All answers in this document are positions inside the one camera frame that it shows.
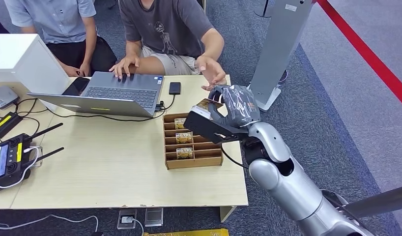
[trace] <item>table leg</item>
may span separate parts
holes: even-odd
[[[237,206],[221,206],[220,207],[220,219],[221,223],[227,220],[227,218],[233,213]]]

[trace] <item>yellow stripe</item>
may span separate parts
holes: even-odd
[[[93,109],[93,110],[103,110],[103,111],[109,111],[110,109],[106,109],[106,108],[94,108],[94,107],[91,107],[91,109]]]
[[[22,160],[22,143],[17,145],[17,159],[16,162],[20,162]]]
[[[11,118],[11,116],[7,116],[6,118],[4,118],[1,122],[0,122],[0,126],[4,125],[4,123],[6,123],[6,121],[8,121]]]

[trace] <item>silver laptop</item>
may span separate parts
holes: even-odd
[[[162,75],[133,74],[119,80],[111,72],[95,72],[80,96],[28,95],[78,113],[152,117],[162,82]]]

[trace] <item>red line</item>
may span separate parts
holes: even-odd
[[[317,0],[319,5],[330,17],[334,24],[344,34],[348,41],[353,45],[357,52],[395,94],[402,103],[402,82],[395,74],[376,56],[368,45],[356,34],[356,32],[347,24],[340,14],[333,8],[327,0]]]

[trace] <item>table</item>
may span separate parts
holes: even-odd
[[[7,86],[11,87],[20,96],[21,100],[31,98],[30,96],[26,95],[26,92],[28,90],[21,83],[0,83],[0,86],[2,86],[2,85],[7,85]],[[23,102],[19,107],[19,112],[28,111],[32,105],[33,105],[33,101]],[[8,112],[14,112],[14,109],[15,109],[15,106],[11,105],[4,110],[0,110],[0,117],[3,117]],[[46,107],[44,105],[42,105],[41,102],[37,102],[33,111],[42,111],[44,109],[46,109]],[[39,130],[42,130],[49,126],[53,115],[51,113],[32,113],[29,115],[29,117],[37,119],[40,122]],[[6,134],[6,136],[4,136],[2,138],[2,140],[12,138],[21,133],[33,134],[36,130],[36,127],[37,127],[37,123],[34,120],[31,120],[31,119],[22,120],[14,129],[10,130],[10,132],[8,132]],[[40,136],[40,137],[36,138],[33,141],[33,143],[38,145],[42,142],[42,139],[43,139],[43,136]],[[20,187],[21,187],[21,185],[19,184],[14,187],[0,191],[0,209],[11,208],[11,205],[12,205]]]
[[[169,82],[181,82],[181,95],[165,114],[188,112],[208,95],[201,89],[203,76],[165,76],[160,100],[166,106],[172,102]],[[73,114],[62,108],[56,112]],[[64,125],[47,133],[40,145],[44,153],[65,150],[44,160],[18,186],[11,205],[3,203],[1,208],[216,206],[224,222],[236,206],[248,205],[244,171],[226,158],[222,166],[166,169],[162,118],[120,122],[52,116],[49,126],[60,122]],[[238,142],[223,148],[241,162]]]

